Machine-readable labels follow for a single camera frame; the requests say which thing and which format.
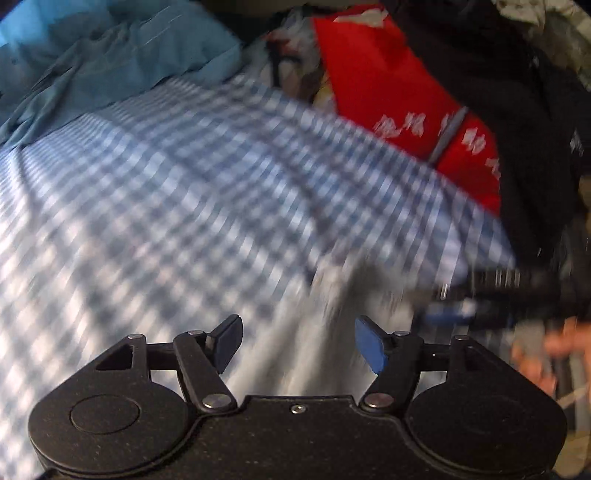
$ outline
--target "red fabric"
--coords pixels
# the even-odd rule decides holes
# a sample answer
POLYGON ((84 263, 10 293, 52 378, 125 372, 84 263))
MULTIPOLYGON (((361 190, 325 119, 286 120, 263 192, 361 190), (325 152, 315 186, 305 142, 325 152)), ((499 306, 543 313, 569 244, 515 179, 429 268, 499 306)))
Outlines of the red fabric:
POLYGON ((487 210, 499 214, 499 154, 493 133, 476 115, 470 112, 466 115, 437 170, 487 210))
MULTIPOLYGON (((354 7, 314 19, 338 113, 426 160, 446 119, 460 106, 425 70, 390 17, 383 28, 334 22, 338 16, 359 15, 372 8, 382 9, 376 5, 354 7)), ((496 158, 496 147, 491 132, 474 116, 465 120, 460 133, 463 136, 466 129, 474 127, 478 136, 485 135, 485 149, 472 155, 462 139, 458 145, 456 138, 444 153, 439 170, 498 214, 498 179, 492 167, 484 168, 488 159, 484 157, 496 158)))

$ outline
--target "human hand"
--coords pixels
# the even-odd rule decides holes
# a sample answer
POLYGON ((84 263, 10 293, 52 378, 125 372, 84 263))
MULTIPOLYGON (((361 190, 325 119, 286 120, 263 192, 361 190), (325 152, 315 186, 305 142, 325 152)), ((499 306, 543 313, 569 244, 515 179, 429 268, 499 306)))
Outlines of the human hand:
MULTIPOLYGON (((552 332, 546 335, 544 349, 553 358, 565 357, 573 352, 581 352, 587 380, 591 380, 591 324, 578 325, 576 318, 565 320, 561 332, 552 332)), ((552 373, 544 372, 540 358, 526 356, 519 344, 514 344, 511 359, 517 366, 519 373, 548 395, 554 394, 556 378, 552 373)))

